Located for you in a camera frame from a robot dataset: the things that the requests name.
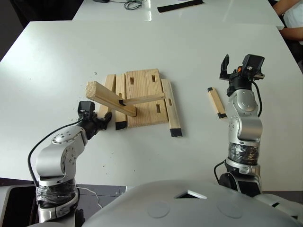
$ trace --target wood grain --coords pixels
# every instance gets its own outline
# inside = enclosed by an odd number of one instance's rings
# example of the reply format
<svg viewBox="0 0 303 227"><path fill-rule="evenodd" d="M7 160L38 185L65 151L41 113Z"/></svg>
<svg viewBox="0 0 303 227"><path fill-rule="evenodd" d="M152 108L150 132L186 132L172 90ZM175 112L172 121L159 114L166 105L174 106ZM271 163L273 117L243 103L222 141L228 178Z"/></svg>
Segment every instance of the wood grain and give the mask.
<svg viewBox="0 0 303 227"><path fill-rule="evenodd" d="M107 89L111 90L112 92L115 92L115 88L116 88L116 75L115 74L109 74L109 75L107 75L104 86ZM98 112L98 117L104 117L110 111L111 111L111 109L108 106L100 105L99 112Z"/></svg>
<svg viewBox="0 0 303 227"><path fill-rule="evenodd" d="M116 95L122 99L126 99L126 88L125 88L125 74L120 74L116 76ZM116 123L126 122L126 114L116 111Z"/></svg>
<svg viewBox="0 0 303 227"><path fill-rule="evenodd" d="M178 112L176 108L176 103L174 95L172 93L171 84L168 79L162 79L163 92L165 93L165 105L167 110L167 115L169 117L169 128L170 129L180 129L180 122L178 117Z"/></svg>
<svg viewBox="0 0 303 227"><path fill-rule="evenodd" d="M129 116L136 116L136 107L134 105L121 105L119 103L119 100L121 100L119 96L96 81L87 83L86 98L102 105L106 105Z"/></svg>
<svg viewBox="0 0 303 227"><path fill-rule="evenodd" d="M165 99L165 93L159 93L159 94L150 95L150 96L142 96L142 97L138 97L138 98L128 98L123 102L123 104L124 105L135 105L135 104L139 104L139 103L148 103L148 102L158 101L158 100L162 100L162 99Z"/></svg>
<svg viewBox="0 0 303 227"><path fill-rule="evenodd" d="M225 113L225 109L222 105L221 99L219 98L219 95L218 95L216 89L214 87L208 88L208 94L214 104L214 107L216 109L216 112L217 112L217 115L219 116L219 118L226 118L227 116Z"/></svg>
<svg viewBox="0 0 303 227"><path fill-rule="evenodd" d="M162 93L158 69L131 71L125 74L126 98L138 98ZM136 117L127 117L128 127L166 123L167 112L164 100L134 105Z"/></svg>

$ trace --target wooden stick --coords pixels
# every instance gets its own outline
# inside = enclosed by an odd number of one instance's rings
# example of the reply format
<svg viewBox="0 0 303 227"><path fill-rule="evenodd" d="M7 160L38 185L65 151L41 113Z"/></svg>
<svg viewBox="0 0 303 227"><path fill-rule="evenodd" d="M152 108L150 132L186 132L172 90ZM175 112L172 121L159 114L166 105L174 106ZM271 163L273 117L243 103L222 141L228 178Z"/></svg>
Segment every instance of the wooden stick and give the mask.
<svg viewBox="0 0 303 227"><path fill-rule="evenodd" d="M122 99L126 98L125 74L120 74L116 77L116 94ZM126 127L126 114L116 111L116 130L125 129Z"/></svg>
<svg viewBox="0 0 303 227"><path fill-rule="evenodd" d="M216 108L216 112L217 112L217 115L219 116L219 118L226 118L226 113L225 113L225 110L224 110L224 107L222 105L222 102L219 98L219 95L216 91L216 89L214 87L209 87L207 89L208 91L208 94L211 98L211 100L213 101L213 104L214 104L214 107Z"/></svg>
<svg viewBox="0 0 303 227"><path fill-rule="evenodd" d="M115 74L109 74L106 77L105 85L107 89L111 90L112 92L115 92L116 88L116 75ZM108 112L111 112L111 109L105 105L100 105L98 117L104 117Z"/></svg>
<svg viewBox="0 0 303 227"><path fill-rule="evenodd" d="M169 129L172 137L181 137L182 131L178 118L176 103L172 93L171 84L168 79L162 79L162 88L165 93L165 105L169 117Z"/></svg>
<svg viewBox="0 0 303 227"><path fill-rule="evenodd" d="M139 103L148 103L152 101L162 100L165 99L165 93L159 93L150 96L142 96L138 98L129 98L123 101L124 105L135 105Z"/></svg>
<svg viewBox="0 0 303 227"><path fill-rule="evenodd" d="M136 107L123 106L119 103L121 98L96 81L88 82L86 86L86 98L102 105L106 105L131 117L136 116Z"/></svg>

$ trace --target white cable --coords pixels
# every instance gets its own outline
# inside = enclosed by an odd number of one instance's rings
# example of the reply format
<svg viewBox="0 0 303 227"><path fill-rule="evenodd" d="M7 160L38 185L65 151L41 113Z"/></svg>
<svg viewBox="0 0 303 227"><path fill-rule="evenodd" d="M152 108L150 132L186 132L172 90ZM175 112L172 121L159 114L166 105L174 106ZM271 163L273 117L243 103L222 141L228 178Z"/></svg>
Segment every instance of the white cable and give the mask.
<svg viewBox="0 0 303 227"><path fill-rule="evenodd" d="M100 198L99 198L99 196L97 195L97 193L95 193L94 191L92 191L92 190L90 190L90 189L88 189L88 188L81 188L81 187L76 187L76 188L85 189L85 190L87 190L87 191L89 191L89 192L95 194L95 196L96 196L97 199L98 199L97 205L98 205L99 207L103 208L103 207L100 205Z"/></svg>

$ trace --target wire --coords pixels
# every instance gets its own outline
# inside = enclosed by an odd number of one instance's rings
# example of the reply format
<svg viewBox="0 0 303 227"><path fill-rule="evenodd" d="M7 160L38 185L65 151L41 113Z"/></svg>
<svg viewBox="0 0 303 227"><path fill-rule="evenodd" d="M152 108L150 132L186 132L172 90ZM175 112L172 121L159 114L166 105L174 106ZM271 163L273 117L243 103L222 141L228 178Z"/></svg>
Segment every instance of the wire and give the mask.
<svg viewBox="0 0 303 227"><path fill-rule="evenodd" d="M124 8L126 10L135 10L142 7L142 2L144 0L125 0L125 1L112 1L110 2L116 2L116 3L124 3Z"/></svg>
<svg viewBox="0 0 303 227"><path fill-rule="evenodd" d="M259 99L259 103L260 103L260 110L259 110L259 113L258 113L258 117L260 117L260 115L262 113L262 108L263 108L260 91L259 91L259 88L258 88L257 84L253 80L251 82L256 87L256 90L257 90L258 99Z"/></svg>
<svg viewBox="0 0 303 227"><path fill-rule="evenodd" d="M36 148L37 148L45 139L47 139L47 137L51 136L53 133L59 131L60 129L63 129L63 128L66 128L66 127L68 127L68 126L77 124L77 123L81 122L82 119L83 119L83 118L81 118L80 120L78 120L78 121L76 121L76 122L74 122L74 123L67 124L67 125L65 125L65 126L62 126L62 127L58 128L58 129L52 131L52 132L49 133L47 136L45 136L42 140L40 140L40 141L33 147L33 149L30 151L30 153L28 154L28 157L27 157L27 165L28 165L29 173L30 173L30 175L32 176L32 179L33 179L34 184L35 184L36 187L39 186L39 183L38 183L38 181L37 181L37 179L36 179L36 177L35 177L35 174L34 174L34 171L33 171L33 168L32 168L32 164L31 164L31 161L30 161L30 158L31 158L31 156L32 156L32 154L33 154L33 152L34 152L34 150L35 150L35 149L36 149Z"/></svg>
<svg viewBox="0 0 303 227"><path fill-rule="evenodd" d="M78 189L85 189L85 190L87 190L87 191L89 191L89 192L91 192L91 193L94 193L95 194L95 196L97 197L97 199L98 199L98 206L99 207L101 207L101 208L103 208L101 205L100 205L100 198L99 198L99 196L97 195L97 193L95 193L94 191L92 191L92 190L90 190L90 189L88 189L88 188L81 188L81 187L76 187L76 188L78 188Z"/></svg>
<svg viewBox="0 0 303 227"><path fill-rule="evenodd" d="M216 165L214 166L214 176L216 177L216 180L217 180L218 183L219 183L219 179L218 179L218 176L217 176L217 173L216 173L216 168L217 168L218 166L222 165L224 162L225 162L225 160L222 161L222 162L220 162L219 164L216 164Z"/></svg>

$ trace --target person's arm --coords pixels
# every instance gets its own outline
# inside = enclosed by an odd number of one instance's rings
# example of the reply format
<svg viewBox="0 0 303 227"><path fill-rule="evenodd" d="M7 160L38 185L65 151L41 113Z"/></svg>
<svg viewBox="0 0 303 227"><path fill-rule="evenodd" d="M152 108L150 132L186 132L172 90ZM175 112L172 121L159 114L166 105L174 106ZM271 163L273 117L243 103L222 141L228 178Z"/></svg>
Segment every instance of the person's arm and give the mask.
<svg viewBox="0 0 303 227"><path fill-rule="evenodd" d="M273 8L275 12L278 14L278 16L285 13L287 10L289 10L292 6L294 6L296 3L298 3L300 0L280 0L277 2Z"/></svg>
<svg viewBox="0 0 303 227"><path fill-rule="evenodd" d="M285 39L303 41L303 27L283 28L280 31Z"/></svg>

